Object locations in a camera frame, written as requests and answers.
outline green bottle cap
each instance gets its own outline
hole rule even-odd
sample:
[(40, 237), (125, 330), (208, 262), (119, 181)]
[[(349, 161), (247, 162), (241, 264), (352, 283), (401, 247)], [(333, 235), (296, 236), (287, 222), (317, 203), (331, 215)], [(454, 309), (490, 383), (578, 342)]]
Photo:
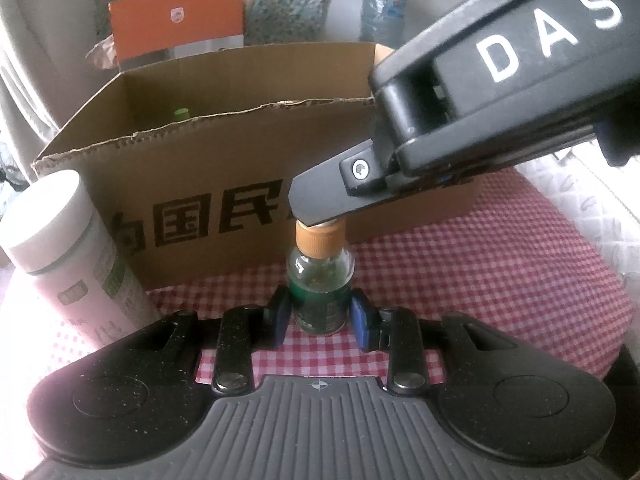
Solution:
[(174, 112), (175, 121), (186, 121), (187, 119), (191, 119), (191, 114), (189, 113), (188, 108), (179, 108)]

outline screw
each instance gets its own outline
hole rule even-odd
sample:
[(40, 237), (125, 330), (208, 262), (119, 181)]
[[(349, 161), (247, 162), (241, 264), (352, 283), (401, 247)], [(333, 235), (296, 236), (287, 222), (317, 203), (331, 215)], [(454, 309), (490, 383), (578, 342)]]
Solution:
[(242, 374), (222, 374), (216, 379), (216, 384), (221, 392), (229, 390), (239, 390), (247, 385), (249, 381)]
[(361, 158), (356, 160), (351, 167), (353, 176), (358, 180), (364, 180), (369, 175), (369, 165)]
[(420, 388), (426, 382), (424, 377), (414, 372), (403, 372), (394, 375), (394, 383), (403, 390)]

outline green bottle label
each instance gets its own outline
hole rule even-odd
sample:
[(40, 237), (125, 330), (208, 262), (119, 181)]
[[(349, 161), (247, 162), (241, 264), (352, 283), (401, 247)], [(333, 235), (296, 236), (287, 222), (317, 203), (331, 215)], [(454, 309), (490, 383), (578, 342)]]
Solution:
[(351, 283), (330, 292), (313, 292), (289, 282), (293, 311), (303, 330), (328, 335), (342, 328), (351, 303)]

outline white bottle cap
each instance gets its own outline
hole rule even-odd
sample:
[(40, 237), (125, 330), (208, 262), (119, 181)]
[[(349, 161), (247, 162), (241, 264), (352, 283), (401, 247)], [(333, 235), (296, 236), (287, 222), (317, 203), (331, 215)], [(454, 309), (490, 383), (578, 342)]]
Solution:
[(42, 270), (80, 239), (95, 211), (77, 171), (57, 171), (28, 187), (0, 221), (0, 246), (24, 272)]

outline gray metal plate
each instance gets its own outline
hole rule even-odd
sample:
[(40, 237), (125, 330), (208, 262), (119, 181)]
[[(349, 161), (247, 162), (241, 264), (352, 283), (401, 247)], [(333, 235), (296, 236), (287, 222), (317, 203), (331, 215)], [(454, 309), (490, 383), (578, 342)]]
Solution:
[(180, 446), (138, 465), (88, 470), (47, 460), (27, 480), (616, 480), (596, 460), (524, 468), (476, 456), (418, 399), (375, 378), (268, 376), (217, 400)]

